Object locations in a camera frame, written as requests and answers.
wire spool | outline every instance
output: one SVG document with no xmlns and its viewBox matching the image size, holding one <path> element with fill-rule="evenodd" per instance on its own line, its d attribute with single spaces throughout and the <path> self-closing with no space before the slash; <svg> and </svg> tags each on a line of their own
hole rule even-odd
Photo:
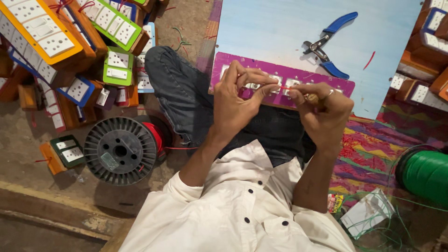
<svg viewBox="0 0 448 252">
<path fill-rule="evenodd" d="M 155 116 L 113 117 L 98 122 L 87 135 L 84 156 L 98 179 L 115 186 L 135 184 L 164 161 L 171 144 L 169 126 Z"/>
<path fill-rule="evenodd" d="M 448 207 L 448 155 L 420 147 L 398 162 L 395 177 L 409 192 Z"/>
</svg>

white shirt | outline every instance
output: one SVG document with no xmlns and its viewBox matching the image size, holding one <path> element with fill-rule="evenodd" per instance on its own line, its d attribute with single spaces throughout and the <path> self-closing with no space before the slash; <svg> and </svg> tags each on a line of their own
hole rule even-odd
<svg viewBox="0 0 448 252">
<path fill-rule="evenodd" d="M 151 192 L 119 252 L 354 251 L 329 214 L 292 205 L 297 158 L 272 167 L 255 140 L 217 159 L 203 187 L 176 173 Z"/>
</svg>

pliers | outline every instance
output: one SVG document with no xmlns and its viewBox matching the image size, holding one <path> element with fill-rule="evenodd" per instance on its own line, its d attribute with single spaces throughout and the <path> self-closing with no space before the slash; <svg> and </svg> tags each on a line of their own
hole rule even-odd
<svg viewBox="0 0 448 252">
<path fill-rule="evenodd" d="M 320 61 L 322 62 L 320 64 L 321 67 L 325 68 L 327 72 L 329 72 L 334 77 L 342 78 L 348 80 L 350 76 L 348 74 L 344 74 L 343 72 L 339 71 L 333 64 L 333 62 L 330 61 L 328 56 L 325 54 L 325 52 L 321 49 L 321 47 L 347 22 L 355 19 L 358 16 L 357 12 L 352 12 L 347 15 L 344 15 L 338 19 L 336 19 L 332 24 L 330 24 L 329 27 L 325 28 L 323 32 L 323 37 L 319 39 L 318 41 L 311 43 L 310 41 L 303 42 L 304 45 L 308 47 L 306 51 L 303 52 L 303 54 L 308 54 L 311 52 L 314 52 L 314 54 L 320 58 Z"/>
</svg>

hand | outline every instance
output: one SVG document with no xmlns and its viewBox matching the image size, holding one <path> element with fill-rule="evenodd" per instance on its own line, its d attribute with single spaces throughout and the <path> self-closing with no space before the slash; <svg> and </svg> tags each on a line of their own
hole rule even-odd
<svg viewBox="0 0 448 252">
<path fill-rule="evenodd" d="M 243 100 L 238 97 L 238 90 L 248 83 L 264 85 L 249 100 Z M 238 61 L 230 63 L 214 88 L 214 124 L 211 131 L 219 136 L 222 144 L 228 144 L 258 114 L 266 94 L 279 88 L 277 83 L 278 80 L 259 69 L 245 68 Z"/>
<path fill-rule="evenodd" d="M 295 102 L 305 131 L 317 149 L 328 150 L 337 155 L 354 103 L 336 90 L 329 95 L 331 89 L 333 88 L 326 83 L 297 85 L 289 91 L 289 96 Z M 323 99 L 324 109 L 316 112 L 316 108 L 305 99 L 304 94 L 316 94 L 319 99 Z"/>
</svg>

person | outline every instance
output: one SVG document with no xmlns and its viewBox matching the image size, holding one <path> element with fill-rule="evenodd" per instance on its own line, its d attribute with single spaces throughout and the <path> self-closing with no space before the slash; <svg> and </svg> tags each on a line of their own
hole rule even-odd
<svg viewBox="0 0 448 252">
<path fill-rule="evenodd" d="M 298 112 L 260 106 L 277 80 L 238 61 L 211 96 L 207 76 L 170 47 L 151 48 L 145 70 L 174 131 L 198 148 L 162 191 L 148 194 L 120 252 L 355 251 L 327 212 L 352 100 L 319 83 L 289 92 Z M 263 85 L 243 100 L 237 91 L 247 83 Z M 325 109 L 303 94 L 316 94 Z M 304 131 L 316 151 L 302 171 Z"/>
</svg>

